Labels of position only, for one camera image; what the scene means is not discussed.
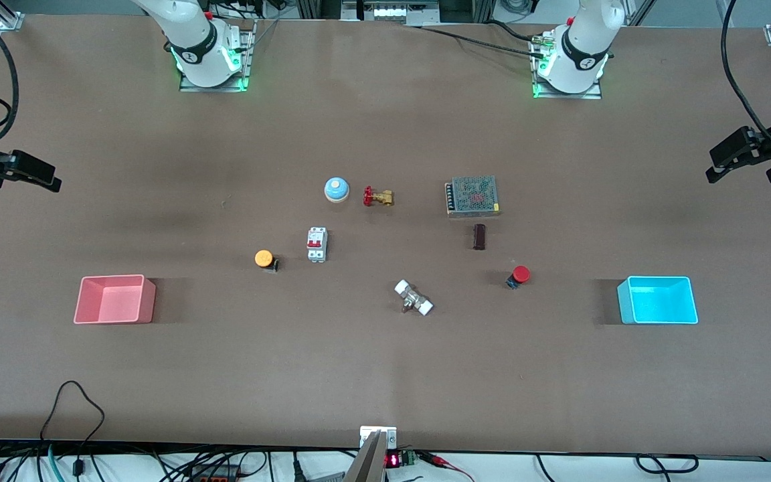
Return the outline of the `pink plastic bin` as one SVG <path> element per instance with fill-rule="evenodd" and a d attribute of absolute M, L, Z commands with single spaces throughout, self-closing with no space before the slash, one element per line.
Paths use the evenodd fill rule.
<path fill-rule="evenodd" d="M 86 276 L 80 281 L 74 324 L 150 323 L 156 292 L 156 284 L 141 274 Z"/>

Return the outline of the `cyan plastic bin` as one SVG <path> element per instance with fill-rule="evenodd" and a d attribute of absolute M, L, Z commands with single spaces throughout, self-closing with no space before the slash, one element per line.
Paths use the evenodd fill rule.
<path fill-rule="evenodd" d="M 630 325 L 695 325 L 699 322 L 686 276 L 630 276 L 617 286 L 621 321 Z"/>

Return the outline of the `metal mesh power supply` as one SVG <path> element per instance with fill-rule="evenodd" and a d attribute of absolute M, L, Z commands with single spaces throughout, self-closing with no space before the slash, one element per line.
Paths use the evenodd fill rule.
<path fill-rule="evenodd" d="M 495 176 L 453 177 L 444 184 L 450 219 L 493 217 L 501 214 Z"/>

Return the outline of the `white circuit breaker red switches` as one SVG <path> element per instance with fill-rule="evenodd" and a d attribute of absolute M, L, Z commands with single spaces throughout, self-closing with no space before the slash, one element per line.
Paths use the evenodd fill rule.
<path fill-rule="evenodd" d="M 324 226 L 309 228 L 306 248 L 308 260 L 312 263 L 324 263 L 327 259 L 329 233 Z"/>

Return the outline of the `white metal pipe fitting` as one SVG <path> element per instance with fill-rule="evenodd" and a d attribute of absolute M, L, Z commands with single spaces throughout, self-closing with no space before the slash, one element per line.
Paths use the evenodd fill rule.
<path fill-rule="evenodd" d="M 401 311 L 408 313 L 410 311 L 416 311 L 421 315 L 428 315 L 434 308 L 434 304 L 428 298 L 426 298 L 416 287 L 407 280 L 399 281 L 395 288 L 395 293 L 401 296 L 403 299 L 403 305 Z"/>

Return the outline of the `red alligator clip lead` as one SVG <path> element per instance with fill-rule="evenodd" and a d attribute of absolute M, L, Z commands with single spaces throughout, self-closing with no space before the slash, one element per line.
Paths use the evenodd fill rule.
<path fill-rule="evenodd" d="M 444 460 L 442 457 L 438 457 L 438 455 L 425 455 L 424 460 L 432 466 L 437 467 L 437 469 L 444 469 L 462 474 L 468 478 L 469 482 L 475 482 L 475 479 L 470 474 L 466 473 L 465 470 L 459 469 L 452 463 L 449 463 L 449 461 Z"/>

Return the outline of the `grey metal bar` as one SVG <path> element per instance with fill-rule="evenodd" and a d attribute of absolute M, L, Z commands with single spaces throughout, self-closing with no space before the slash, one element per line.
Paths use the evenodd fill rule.
<path fill-rule="evenodd" d="M 383 466 L 388 447 L 383 433 L 368 437 L 345 474 L 342 482 L 385 482 L 386 469 Z"/>

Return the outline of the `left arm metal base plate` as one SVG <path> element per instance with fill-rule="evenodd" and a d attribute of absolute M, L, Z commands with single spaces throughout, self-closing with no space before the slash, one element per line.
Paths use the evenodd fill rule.
<path fill-rule="evenodd" d="M 554 29 L 535 35 L 529 42 L 532 89 L 534 98 L 579 98 L 599 100 L 602 97 L 600 79 L 609 53 L 600 57 L 584 57 L 573 60 L 560 50 L 561 34 Z"/>

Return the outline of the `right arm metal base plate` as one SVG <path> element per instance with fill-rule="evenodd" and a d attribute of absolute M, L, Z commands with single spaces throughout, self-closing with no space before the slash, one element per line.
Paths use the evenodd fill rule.
<path fill-rule="evenodd" d="M 247 91 L 256 31 L 242 29 L 222 19 L 211 19 L 210 24 L 216 33 L 212 36 L 211 43 L 205 45 L 199 63 L 187 63 L 187 59 L 195 59 L 192 52 L 184 51 L 179 54 L 175 47 L 171 49 L 175 66 L 181 75 L 180 91 Z"/>

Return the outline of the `silver metal frame fixture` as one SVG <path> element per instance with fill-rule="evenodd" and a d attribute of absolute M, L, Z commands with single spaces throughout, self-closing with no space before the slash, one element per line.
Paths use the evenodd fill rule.
<path fill-rule="evenodd" d="M 388 21 L 404 25 L 440 22 L 438 0 L 341 0 L 343 21 Z"/>

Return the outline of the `silver metal bracket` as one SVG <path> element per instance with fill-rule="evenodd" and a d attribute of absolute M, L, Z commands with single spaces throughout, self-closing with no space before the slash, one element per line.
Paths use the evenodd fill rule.
<path fill-rule="evenodd" d="M 381 438 L 385 440 L 389 451 L 398 449 L 397 428 L 383 425 L 362 425 L 359 431 L 359 447 L 361 448 L 367 442 L 368 437 L 377 433 L 383 433 Z"/>

